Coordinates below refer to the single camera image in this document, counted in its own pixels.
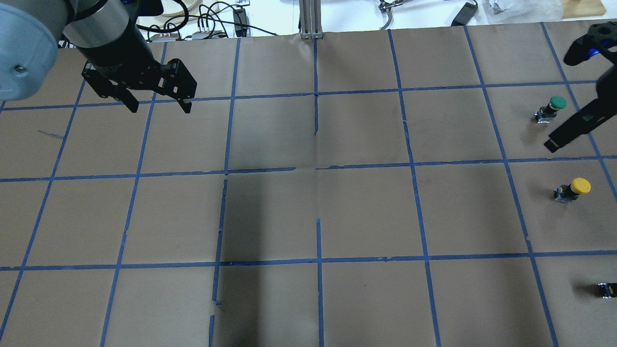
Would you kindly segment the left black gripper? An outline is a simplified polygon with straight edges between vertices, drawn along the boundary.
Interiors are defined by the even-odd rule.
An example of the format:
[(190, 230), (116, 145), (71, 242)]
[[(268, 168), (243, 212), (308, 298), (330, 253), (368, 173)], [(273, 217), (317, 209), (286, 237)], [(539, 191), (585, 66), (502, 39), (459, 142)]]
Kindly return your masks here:
[(136, 113), (139, 101), (130, 90), (150, 90), (176, 99), (185, 114), (191, 113), (198, 82), (181, 59), (160, 63), (138, 31), (81, 53), (87, 60), (82, 75), (98, 96), (112, 97)]

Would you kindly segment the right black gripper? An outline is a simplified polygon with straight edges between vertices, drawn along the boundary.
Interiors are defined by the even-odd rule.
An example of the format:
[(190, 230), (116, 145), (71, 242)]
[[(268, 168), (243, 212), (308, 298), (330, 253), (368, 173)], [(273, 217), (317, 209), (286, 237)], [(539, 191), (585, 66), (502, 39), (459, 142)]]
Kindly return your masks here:
[(569, 46), (563, 61), (568, 66), (577, 66), (596, 55), (606, 58), (613, 66), (596, 81), (597, 98), (585, 105), (557, 127), (544, 143), (549, 152), (557, 152), (584, 134), (610, 120), (617, 113), (616, 56), (611, 51), (616, 47), (616, 23), (593, 24), (588, 32)]

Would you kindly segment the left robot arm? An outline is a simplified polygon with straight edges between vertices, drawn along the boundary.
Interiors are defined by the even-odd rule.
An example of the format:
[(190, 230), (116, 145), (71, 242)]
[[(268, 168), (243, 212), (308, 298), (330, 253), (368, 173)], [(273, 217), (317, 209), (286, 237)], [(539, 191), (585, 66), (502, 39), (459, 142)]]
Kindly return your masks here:
[(133, 90), (174, 99), (189, 113), (198, 83), (180, 59), (154, 58), (137, 24), (163, 13), (160, 0), (3, 0), (0, 3), (2, 101), (32, 97), (53, 68), (58, 44), (84, 55), (82, 77), (102, 98), (135, 113)]

